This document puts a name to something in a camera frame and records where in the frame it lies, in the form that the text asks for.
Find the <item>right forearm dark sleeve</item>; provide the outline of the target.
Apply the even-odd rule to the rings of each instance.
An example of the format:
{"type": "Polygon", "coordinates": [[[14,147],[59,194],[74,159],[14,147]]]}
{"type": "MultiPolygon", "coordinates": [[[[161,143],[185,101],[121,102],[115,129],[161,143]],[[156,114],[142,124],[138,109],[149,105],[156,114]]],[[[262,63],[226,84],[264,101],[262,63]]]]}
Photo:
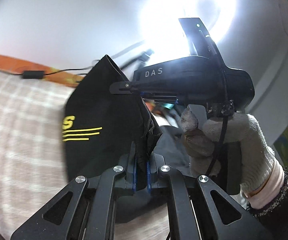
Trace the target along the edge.
{"type": "Polygon", "coordinates": [[[247,211],[252,214],[274,239],[288,239],[288,171],[281,165],[254,196],[248,198],[247,211]]]}

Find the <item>right gloved hand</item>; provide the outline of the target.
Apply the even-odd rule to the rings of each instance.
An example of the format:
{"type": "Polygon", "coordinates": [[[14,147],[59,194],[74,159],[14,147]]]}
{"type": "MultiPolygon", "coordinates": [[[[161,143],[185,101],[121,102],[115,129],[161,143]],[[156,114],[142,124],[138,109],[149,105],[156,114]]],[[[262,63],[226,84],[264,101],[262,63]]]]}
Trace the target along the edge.
{"type": "MultiPolygon", "coordinates": [[[[184,145],[193,176],[206,174],[222,129],[221,119],[209,119],[201,129],[190,109],[181,115],[184,145]]],[[[267,145],[258,121],[250,114],[235,113],[228,120],[224,141],[239,142],[242,155],[241,191],[254,209],[269,204],[284,184],[284,170],[267,145]]]]}

